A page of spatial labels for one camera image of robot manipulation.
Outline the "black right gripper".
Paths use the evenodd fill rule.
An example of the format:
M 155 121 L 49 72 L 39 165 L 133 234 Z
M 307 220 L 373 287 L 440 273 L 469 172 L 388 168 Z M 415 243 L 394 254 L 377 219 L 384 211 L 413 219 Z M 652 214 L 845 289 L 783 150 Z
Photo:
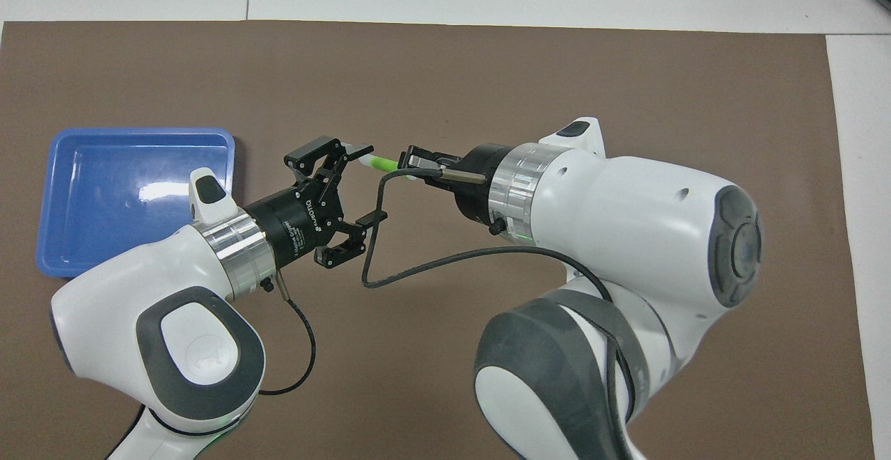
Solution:
M 484 175 L 482 184 L 452 182 L 452 193 L 459 211 L 466 218 L 483 225 L 492 225 L 488 209 L 488 196 L 494 173 L 509 154 L 509 147 L 502 144 L 485 143 L 473 148 L 464 158 L 433 152 L 417 145 L 409 146 L 409 156 L 403 156 L 405 178 L 420 179 L 424 183 L 446 183 L 443 171 L 446 168 Z

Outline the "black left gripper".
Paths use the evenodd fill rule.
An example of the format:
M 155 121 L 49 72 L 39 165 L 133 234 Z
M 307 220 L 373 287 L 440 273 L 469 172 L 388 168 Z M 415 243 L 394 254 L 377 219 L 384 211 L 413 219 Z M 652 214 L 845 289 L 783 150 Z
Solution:
M 344 222 L 338 185 L 348 161 L 340 140 L 318 137 L 284 157 L 296 178 L 292 187 L 245 207 L 264 232 L 277 269 L 311 252 L 315 263 L 334 269 L 363 254 L 370 229 L 388 218 L 387 212 L 370 212 L 354 223 Z M 326 246 L 335 232 L 347 235 L 347 240 Z

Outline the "green pen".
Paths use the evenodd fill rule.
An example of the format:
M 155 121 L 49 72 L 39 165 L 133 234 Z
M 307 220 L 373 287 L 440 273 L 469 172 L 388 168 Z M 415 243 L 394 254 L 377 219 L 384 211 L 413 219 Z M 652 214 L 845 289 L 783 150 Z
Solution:
M 372 154 L 374 148 L 370 144 L 341 143 L 344 152 L 340 158 L 347 161 L 358 161 L 365 167 L 379 170 L 383 173 L 392 173 L 398 170 L 398 162 L 385 157 Z

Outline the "blue plastic tray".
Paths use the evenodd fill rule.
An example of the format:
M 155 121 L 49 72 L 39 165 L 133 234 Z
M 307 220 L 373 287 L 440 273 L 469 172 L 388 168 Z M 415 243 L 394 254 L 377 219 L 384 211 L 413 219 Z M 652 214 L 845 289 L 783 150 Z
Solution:
M 192 222 L 190 174 L 210 168 L 227 191 L 235 139 L 213 127 L 68 128 L 49 148 L 36 266 L 76 277 Z

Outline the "brown table mat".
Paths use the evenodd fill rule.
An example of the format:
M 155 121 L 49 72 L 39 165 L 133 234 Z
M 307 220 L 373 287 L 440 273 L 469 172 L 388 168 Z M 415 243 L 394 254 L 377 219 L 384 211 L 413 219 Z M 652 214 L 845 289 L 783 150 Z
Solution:
M 73 375 L 36 267 L 48 149 L 70 127 L 222 127 L 237 200 L 291 185 L 321 134 L 395 158 L 520 144 L 580 116 L 612 157 L 741 185 L 754 291 L 632 424 L 652 460 L 873 460 L 833 86 L 817 35 L 324 22 L 6 23 L 0 46 L 0 460 L 103 460 L 136 415 Z M 565 283 L 547 257 L 474 258 L 374 291 L 358 258 L 284 271 L 318 340 L 201 460 L 515 460 L 478 410 L 494 315 Z

